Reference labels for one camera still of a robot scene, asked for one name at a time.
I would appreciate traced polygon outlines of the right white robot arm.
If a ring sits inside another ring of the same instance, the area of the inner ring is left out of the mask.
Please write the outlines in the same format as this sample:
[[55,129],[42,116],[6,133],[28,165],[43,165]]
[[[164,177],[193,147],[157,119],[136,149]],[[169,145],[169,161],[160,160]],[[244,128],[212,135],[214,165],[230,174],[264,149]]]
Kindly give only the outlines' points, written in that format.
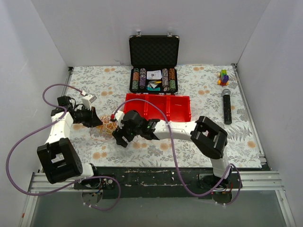
[[146,140],[177,139],[191,141],[198,150],[210,158],[214,182],[220,188],[227,187],[232,178],[231,167],[225,147],[228,143],[227,132],[205,116],[191,122],[166,122],[160,119],[146,120],[136,110],[124,113],[117,111],[111,115],[111,121],[118,126],[112,133],[117,145],[127,147],[134,137]]

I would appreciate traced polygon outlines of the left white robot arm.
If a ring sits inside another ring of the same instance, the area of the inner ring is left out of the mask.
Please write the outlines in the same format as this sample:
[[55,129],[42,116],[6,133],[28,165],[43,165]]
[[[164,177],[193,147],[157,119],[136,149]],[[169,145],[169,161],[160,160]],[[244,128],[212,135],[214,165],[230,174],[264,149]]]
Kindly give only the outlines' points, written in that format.
[[57,98],[58,107],[51,112],[54,125],[45,144],[37,148],[39,160],[49,183],[84,178],[84,183],[90,189],[100,186],[101,178],[94,173],[94,166],[81,162],[69,139],[74,123],[87,128],[103,124],[97,116],[95,107],[92,106],[96,99],[95,95],[86,95],[82,98],[82,103],[77,105],[72,103],[69,96]]

